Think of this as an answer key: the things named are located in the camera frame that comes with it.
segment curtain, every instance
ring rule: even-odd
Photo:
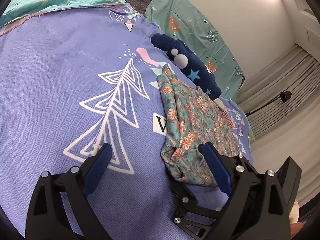
[[[252,144],[255,168],[278,170],[288,156],[302,169],[297,195],[304,205],[320,192],[320,65],[296,45],[263,71],[246,81],[237,103],[245,112],[280,99],[248,117],[256,141]]]

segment floral fabric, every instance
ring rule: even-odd
[[[166,142],[161,151],[165,165],[179,182],[216,186],[198,146],[210,141],[220,154],[238,155],[228,122],[207,94],[179,80],[168,65],[157,81],[167,115]]]

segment purple blanket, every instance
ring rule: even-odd
[[[171,221],[177,203],[160,157],[165,121],[156,76],[170,61],[150,42],[157,26],[128,12],[54,12],[0,37],[0,205],[23,235],[41,172],[81,165],[108,142],[113,158],[88,200],[111,237],[191,239]],[[202,206],[227,199],[218,188],[190,188]]]

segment black lamp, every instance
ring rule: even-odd
[[[272,99],[271,101],[269,101],[269,102],[266,103],[265,105],[261,106],[260,108],[254,110],[254,111],[252,111],[252,112],[246,113],[245,115],[246,115],[246,116],[249,116],[249,115],[251,115],[251,114],[254,114],[255,112],[257,112],[257,111],[259,111],[260,109],[262,109],[262,108],[270,105],[272,102],[276,101],[276,100],[279,99],[279,98],[281,98],[281,101],[285,103],[286,101],[288,101],[288,100],[291,98],[291,96],[292,96],[292,93],[291,93],[290,91],[281,92],[278,97]]]

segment orange flower print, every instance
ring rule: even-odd
[[[180,124],[179,124],[179,131],[182,132],[182,133],[185,133],[186,132],[186,126],[184,124],[184,121],[181,121]]]
[[[170,118],[171,120],[177,119],[176,111],[174,111],[172,108],[169,108],[168,110],[168,118]]]
[[[195,139],[195,135],[194,134],[192,134],[191,132],[189,132],[188,134],[187,134],[187,136],[188,136],[188,138],[193,142],[193,140]]]
[[[222,118],[218,115],[218,122],[221,124]]]
[[[207,106],[208,106],[208,104],[207,104],[207,103],[203,103],[203,104],[202,104],[202,106],[201,106],[201,110],[202,110],[202,112],[204,112],[204,113],[205,113]]]
[[[192,144],[192,141],[188,137],[183,138],[182,147],[188,150]]]
[[[236,148],[233,146],[233,144],[230,142],[230,140],[229,140],[229,145],[230,145],[230,150],[231,151],[234,151]]]
[[[195,125],[195,114],[193,112],[190,112],[190,119],[191,119],[191,124]]]
[[[212,61],[210,60],[207,64],[206,64],[207,68],[211,71],[211,73],[215,73],[215,71],[217,70],[217,68],[212,64]]]
[[[202,96],[199,96],[197,101],[198,101],[198,104],[201,104],[202,103]]]
[[[172,89],[171,89],[170,87],[165,87],[165,88],[163,89],[163,93],[164,93],[164,94],[172,93]]]
[[[210,179],[210,177],[209,177],[208,175],[206,175],[206,174],[201,173],[200,175],[201,175],[201,177],[204,178],[205,180]]]
[[[166,69],[163,71],[163,73],[166,74],[166,75],[168,75],[168,74],[170,74],[170,70],[166,68]]]
[[[175,152],[172,154],[172,158],[178,159],[178,158],[180,158],[182,155],[184,155],[183,150],[182,150],[181,148],[177,148],[177,149],[175,150]]]
[[[200,181],[200,182],[199,182],[199,185],[200,185],[200,186],[207,186],[208,183],[207,183],[207,182]]]
[[[200,136],[201,136],[201,134],[200,134],[200,132],[199,132],[198,130],[193,130],[193,132],[195,133],[195,135],[196,135],[197,137],[200,137]]]

